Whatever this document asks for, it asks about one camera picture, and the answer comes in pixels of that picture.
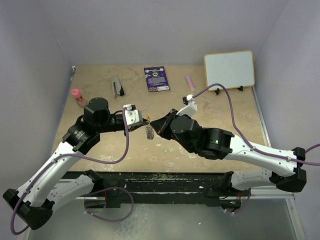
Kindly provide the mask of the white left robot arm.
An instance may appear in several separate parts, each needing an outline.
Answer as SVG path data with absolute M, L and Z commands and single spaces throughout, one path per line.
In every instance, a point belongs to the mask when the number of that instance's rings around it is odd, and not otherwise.
M 4 192 L 2 197 L 13 210 L 10 219 L 12 234 L 18 235 L 14 229 L 16 216 L 28 228 L 37 230 L 57 209 L 78 196 L 98 196 L 109 191 L 111 187 L 93 170 L 85 171 L 68 185 L 54 187 L 80 159 L 97 162 L 86 154 L 101 140 L 101 133 L 123 131 L 129 143 L 129 132 L 147 124 L 147 119 L 133 104 L 126 104 L 122 110 L 111 113 L 106 99 L 91 99 L 44 165 L 18 189 L 9 188 Z

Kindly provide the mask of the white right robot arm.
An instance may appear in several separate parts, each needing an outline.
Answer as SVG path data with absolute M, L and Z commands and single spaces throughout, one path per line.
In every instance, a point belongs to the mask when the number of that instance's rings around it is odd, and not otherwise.
M 258 168 L 248 172 L 232 171 L 222 183 L 228 196 L 252 187 L 276 186 L 277 189 L 299 193 L 307 183 L 301 168 L 305 150 L 280 150 L 244 141 L 238 135 L 220 128 L 205 128 L 192 118 L 194 110 L 172 109 L 166 116 L 150 123 L 156 133 L 175 140 L 187 152 L 208 160 L 234 160 Z

